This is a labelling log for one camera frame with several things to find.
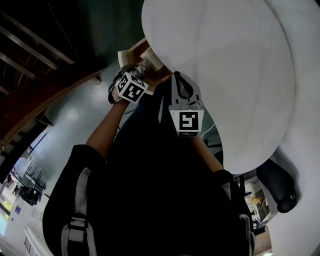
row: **person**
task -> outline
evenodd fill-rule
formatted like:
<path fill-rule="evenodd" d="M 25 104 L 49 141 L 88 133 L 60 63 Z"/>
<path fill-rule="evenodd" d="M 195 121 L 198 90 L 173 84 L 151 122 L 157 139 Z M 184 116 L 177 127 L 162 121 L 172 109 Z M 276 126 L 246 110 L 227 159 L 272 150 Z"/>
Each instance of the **person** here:
<path fill-rule="evenodd" d="M 116 102 L 116 89 L 112 96 Z M 86 144 L 73 147 L 43 216 L 44 238 L 55 256 L 64 254 L 62 230 L 75 212 L 85 168 L 91 171 L 86 216 L 98 256 L 249 255 L 241 254 L 248 247 L 239 209 L 250 212 L 238 185 L 200 137 L 177 136 L 171 104 L 167 80 L 153 96 L 141 97 L 116 136 L 129 105 L 120 99 Z M 230 195 L 225 184 L 236 192 Z M 72 248 L 69 256 L 85 255 L 82 247 Z"/>

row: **white round table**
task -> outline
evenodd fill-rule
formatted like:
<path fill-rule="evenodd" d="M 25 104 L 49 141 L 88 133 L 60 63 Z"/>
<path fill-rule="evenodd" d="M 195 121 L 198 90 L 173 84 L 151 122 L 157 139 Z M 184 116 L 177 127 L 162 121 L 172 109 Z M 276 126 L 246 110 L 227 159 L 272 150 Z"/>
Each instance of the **white round table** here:
<path fill-rule="evenodd" d="M 241 174 L 276 150 L 291 118 L 295 76 L 285 35 L 262 0 L 145 0 L 147 41 L 188 75 L 216 124 L 224 168 Z"/>

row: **table top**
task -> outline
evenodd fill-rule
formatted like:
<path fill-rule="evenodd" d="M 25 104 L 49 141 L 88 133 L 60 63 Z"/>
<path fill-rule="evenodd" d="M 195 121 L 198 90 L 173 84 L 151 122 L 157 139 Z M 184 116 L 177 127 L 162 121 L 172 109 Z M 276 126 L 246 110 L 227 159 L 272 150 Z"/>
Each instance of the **table top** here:
<path fill-rule="evenodd" d="M 193 79 L 219 132 L 224 167 L 241 174 L 276 150 L 291 118 L 294 67 L 262 0 L 145 0 L 147 41 L 172 71 Z"/>

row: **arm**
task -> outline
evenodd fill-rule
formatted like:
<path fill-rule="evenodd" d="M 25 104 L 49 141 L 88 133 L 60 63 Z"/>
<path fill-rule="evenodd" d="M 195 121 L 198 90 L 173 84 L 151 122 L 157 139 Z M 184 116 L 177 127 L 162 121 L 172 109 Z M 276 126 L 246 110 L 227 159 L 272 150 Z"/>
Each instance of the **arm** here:
<path fill-rule="evenodd" d="M 211 153 L 210 149 L 207 148 L 202 138 L 190 137 L 190 140 L 195 150 L 199 153 L 199 155 L 202 157 L 202 159 L 204 160 L 206 165 L 211 169 L 212 172 L 224 170 L 224 167 Z"/>
<path fill-rule="evenodd" d="M 119 100 L 110 109 L 109 113 L 94 130 L 86 144 L 97 150 L 104 159 L 107 159 L 108 153 L 114 142 L 117 129 L 119 127 L 122 115 L 129 105 L 129 101 L 125 99 Z"/>

